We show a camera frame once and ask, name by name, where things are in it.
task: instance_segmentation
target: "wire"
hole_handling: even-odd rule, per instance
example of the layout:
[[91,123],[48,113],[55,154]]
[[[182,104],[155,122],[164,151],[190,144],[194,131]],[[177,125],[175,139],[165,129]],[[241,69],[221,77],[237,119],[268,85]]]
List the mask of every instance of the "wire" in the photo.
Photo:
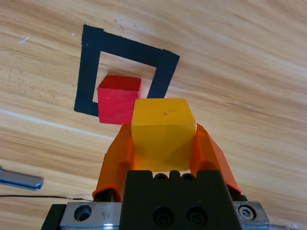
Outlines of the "wire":
[[71,198],[71,197],[60,196],[60,195],[0,195],[0,197],[59,198],[59,199],[68,199],[68,200],[86,200],[86,201],[92,202],[92,200],[88,200],[88,199]]

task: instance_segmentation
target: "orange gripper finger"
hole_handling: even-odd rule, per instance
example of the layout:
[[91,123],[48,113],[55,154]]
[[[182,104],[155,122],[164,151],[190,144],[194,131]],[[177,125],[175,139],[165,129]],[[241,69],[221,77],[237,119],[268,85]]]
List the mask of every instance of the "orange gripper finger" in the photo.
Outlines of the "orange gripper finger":
[[102,191],[113,189],[115,201],[121,202],[127,171],[133,170],[133,168],[134,153],[131,125],[124,124],[105,154],[93,198]]
[[196,177],[199,170],[220,170],[226,184],[240,194],[242,193],[242,190],[236,184],[222,150],[212,140],[207,131],[197,124],[193,153],[190,160],[190,171]]

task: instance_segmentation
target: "wood grain surface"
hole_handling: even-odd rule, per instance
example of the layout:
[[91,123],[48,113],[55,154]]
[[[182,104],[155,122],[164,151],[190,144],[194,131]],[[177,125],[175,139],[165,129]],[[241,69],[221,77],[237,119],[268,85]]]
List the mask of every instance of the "wood grain surface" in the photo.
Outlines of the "wood grain surface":
[[[88,24],[180,55],[166,96],[188,100],[272,222],[307,229],[307,1],[5,0],[1,15],[0,165],[45,184],[0,195],[91,198],[119,126],[73,110]],[[146,97],[154,71],[102,53],[97,83],[142,77]],[[66,202],[0,198],[0,229],[39,230]]]

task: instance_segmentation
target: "red cube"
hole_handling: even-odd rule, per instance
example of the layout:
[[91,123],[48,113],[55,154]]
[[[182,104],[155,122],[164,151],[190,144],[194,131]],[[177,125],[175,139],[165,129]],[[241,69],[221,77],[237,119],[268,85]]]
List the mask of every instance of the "red cube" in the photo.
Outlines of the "red cube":
[[107,75],[97,90],[100,123],[131,123],[135,100],[140,98],[140,78]]

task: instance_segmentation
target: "black tape square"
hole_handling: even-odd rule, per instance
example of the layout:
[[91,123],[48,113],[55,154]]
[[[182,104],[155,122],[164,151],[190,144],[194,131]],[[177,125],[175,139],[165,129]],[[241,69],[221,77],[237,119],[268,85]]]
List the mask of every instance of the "black tape square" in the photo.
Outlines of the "black tape square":
[[178,55],[84,25],[76,112],[98,116],[98,103],[93,102],[93,96],[101,51],[156,67],[147,98],[165,97],[179,61]]

